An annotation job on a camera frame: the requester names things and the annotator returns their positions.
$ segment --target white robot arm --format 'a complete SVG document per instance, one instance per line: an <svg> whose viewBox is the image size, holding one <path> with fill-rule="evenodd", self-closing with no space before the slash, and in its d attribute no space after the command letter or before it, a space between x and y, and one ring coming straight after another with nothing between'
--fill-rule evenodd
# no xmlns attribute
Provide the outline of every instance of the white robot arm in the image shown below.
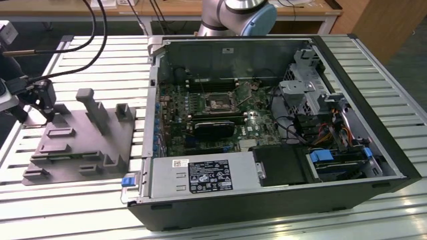
<svg viewBox="0 0 427 240"><path fill-rule="evenodd" d="M205 0L198 35L267 35L277 18L278 10L269 0Z"/></svg>

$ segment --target warning label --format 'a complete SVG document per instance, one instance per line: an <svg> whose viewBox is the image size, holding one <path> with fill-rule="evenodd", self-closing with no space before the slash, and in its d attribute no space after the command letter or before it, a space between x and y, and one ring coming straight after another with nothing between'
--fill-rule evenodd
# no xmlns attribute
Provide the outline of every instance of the warning label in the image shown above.
<svg viewBox="0 0 427 240"><path fill-rule="evenodd" d="M193 194L234 190L229 160L190 162L189 180Z"/></svg>

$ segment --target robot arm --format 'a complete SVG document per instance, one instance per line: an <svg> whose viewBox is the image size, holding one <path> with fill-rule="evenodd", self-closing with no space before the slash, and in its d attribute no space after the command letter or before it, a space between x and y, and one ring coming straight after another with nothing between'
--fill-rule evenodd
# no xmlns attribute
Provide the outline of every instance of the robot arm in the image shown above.
<svg viewBox="0 0 427 240"><path fill-rule="evenodd" d="M277 17L278 10L269 0L206 0L198 35L267 35Z"/></svg>
<svg viewBox="0 0 427 240"><path fill-rule="evenodd" d="M0 21L0 112L12 114L20 123L28 118L23 105L39 110L47 121L54 119L56 95L51 80L28 83L28 77L12 57L3 56L18 36L12 23Z"/></svg>

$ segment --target aluminum extrusion table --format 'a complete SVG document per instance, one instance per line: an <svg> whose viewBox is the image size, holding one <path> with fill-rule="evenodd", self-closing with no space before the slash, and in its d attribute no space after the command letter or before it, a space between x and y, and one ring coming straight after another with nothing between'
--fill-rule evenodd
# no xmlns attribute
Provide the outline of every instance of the aluminum extrusion table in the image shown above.
<svg viewBox="0 0 427 240"><path fill-rule="evenodd" d="M86 65L102 44L56 54L46 74ZM80 45L87 36L62 42L59 49ZM350 78L381 117L391 135L425 177L395 193L377 196L354 209L151 232L127 210L122 179L22 185L23 172L44 129L15 124L0 150L0 239L397 239L427 234L427 114L363 44L346 35L323 36ZM111 36L95 65L86 71L52 78L58 102L83 109L75 95L94 88L106 108L116 103L136 107L130 172L142 167L146 96L148 86L148 39ZM331 83L337 91L339 86ZM136 189L127 193L138 194Z"/></svg>

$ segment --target white sticker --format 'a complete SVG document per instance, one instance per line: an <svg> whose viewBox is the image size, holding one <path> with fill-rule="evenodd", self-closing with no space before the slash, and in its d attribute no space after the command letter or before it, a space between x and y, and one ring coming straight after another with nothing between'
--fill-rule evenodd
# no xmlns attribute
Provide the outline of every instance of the white sticker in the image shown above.
<svg viewBox="0 0 427 240"><path fill-rule="evenodd" d="M131 15L134 14L132 11L120 11L119 14L123 14L123 15Z"/></svg>
<svg viewBox="0 0 427 240"><path fill-rule="evenodd" d="M235 49L234 48L223 48L222 49L222 53L223 54L234 54L235 53Z"/></svg>
<svg viewBox="0 0 427 240"><path fill-rule="evenodd" d="M189 159L175 159L172 161L172 167L179 168L179 167L189 167Z"/></svg>

